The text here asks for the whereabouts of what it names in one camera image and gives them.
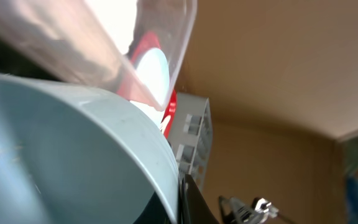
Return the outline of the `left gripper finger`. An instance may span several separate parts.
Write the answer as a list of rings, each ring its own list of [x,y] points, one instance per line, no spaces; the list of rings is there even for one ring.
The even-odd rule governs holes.
[[[219,224],[190,174],[181,182],[181,215],[183,224]]]

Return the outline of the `light blue bowl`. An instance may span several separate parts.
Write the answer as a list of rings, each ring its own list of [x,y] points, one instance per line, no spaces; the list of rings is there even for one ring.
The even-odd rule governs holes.
[[[89,86],[0,74],[0,223],[178,223],[157,125]]]

